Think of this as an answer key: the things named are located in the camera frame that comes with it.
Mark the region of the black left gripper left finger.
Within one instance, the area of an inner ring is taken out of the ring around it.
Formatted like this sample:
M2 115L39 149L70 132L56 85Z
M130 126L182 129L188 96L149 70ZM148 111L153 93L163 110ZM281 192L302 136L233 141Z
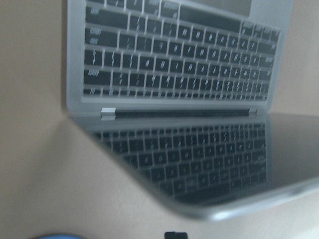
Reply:
M176 232L165 232L164 239L176 239Z

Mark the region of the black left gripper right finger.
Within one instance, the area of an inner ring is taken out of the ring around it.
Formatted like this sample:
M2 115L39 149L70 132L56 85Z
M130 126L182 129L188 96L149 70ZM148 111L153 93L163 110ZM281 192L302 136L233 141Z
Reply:
M187 239L187 233L186 232L176 232L175 239Z

